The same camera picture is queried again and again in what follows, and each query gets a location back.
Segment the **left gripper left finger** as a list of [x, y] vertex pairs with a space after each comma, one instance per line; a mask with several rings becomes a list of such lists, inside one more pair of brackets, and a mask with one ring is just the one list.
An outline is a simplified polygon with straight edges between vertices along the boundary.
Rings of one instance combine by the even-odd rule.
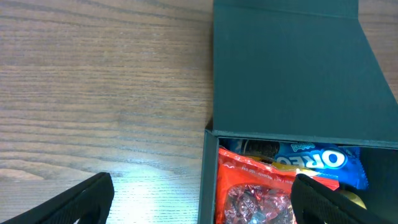
[[105, 224], [113, 198], [111, 175], [100, 172], [4, 224]]

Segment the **red Hacks candy bag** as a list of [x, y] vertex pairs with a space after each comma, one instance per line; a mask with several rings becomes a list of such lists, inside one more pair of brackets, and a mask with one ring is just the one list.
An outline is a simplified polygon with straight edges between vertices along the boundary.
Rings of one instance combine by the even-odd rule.
[[[215, 222], [296, 223], [290, 200], [296, 175], [219, 148]], [[331, 190], [340, 186], [332, 175], [310, 178]]]

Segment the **dark green cardboard box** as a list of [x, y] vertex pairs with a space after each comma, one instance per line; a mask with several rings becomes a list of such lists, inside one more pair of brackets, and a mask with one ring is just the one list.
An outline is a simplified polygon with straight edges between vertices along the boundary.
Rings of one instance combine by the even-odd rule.
[[215, 1], [213, 116], [198, 221], [215, 220], [222, 137], [364, 147], [367, 209], [397, 222], [397, 102], [357, 1]]

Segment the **yellow snack bag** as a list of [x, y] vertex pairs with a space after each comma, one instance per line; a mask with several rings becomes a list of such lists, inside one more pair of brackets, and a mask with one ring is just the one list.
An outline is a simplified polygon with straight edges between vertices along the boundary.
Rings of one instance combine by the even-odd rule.
[[274, 166], [275, 168], [282, 170], [282, 171], [291, 171], [291, 172], [295, 171], [297, 174], [305, 174], [310, 177], [320, 175], [319, 172], [316, 172], [314, 170], [310, 170], [310, 169], [299, 167], [299, 166], [278, 163], [270, 157], [248, 156], [248, 158], [254, 159], [255, 161], [259, 161], [259, 162], [262, 162], [265, 164], [270, 164], [270, 165]]

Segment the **blue Oreo cookie pack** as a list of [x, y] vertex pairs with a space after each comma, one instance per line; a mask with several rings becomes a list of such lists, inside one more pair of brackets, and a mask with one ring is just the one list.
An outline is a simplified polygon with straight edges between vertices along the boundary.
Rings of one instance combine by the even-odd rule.
[[220, 146], [254, 160], [314, 170], [336, 177], [340, 183], [358, 190], [368, 188], [368, 178], [360, 161], [361, 149], [319, 142], [278, 142], [223, 138]]

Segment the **yellow Mentos gum bottle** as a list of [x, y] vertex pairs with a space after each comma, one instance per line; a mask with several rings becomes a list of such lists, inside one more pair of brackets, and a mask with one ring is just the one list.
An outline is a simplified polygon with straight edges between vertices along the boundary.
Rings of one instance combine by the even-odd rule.
[[357, 196], [356, 194], [354, 194], [350, 191], [347, 191], [347, 190], [343, 190], [343, 189], [339, 189], [338, 192], [341, 195], [344, 195], [346, 198], [348, 198], [350, 201], [352, 201], [356, 205], [359, 205], [360, 207], [367, 209], [364, 202], [362, 201], [362, 199], [359, 196]]

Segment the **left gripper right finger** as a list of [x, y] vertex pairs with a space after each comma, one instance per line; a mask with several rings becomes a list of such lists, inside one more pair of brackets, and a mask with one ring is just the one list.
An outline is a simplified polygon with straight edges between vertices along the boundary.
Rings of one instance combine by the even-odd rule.
[[390, 224], [305, 174], [296, 175], [290, 199], [298, 224]]

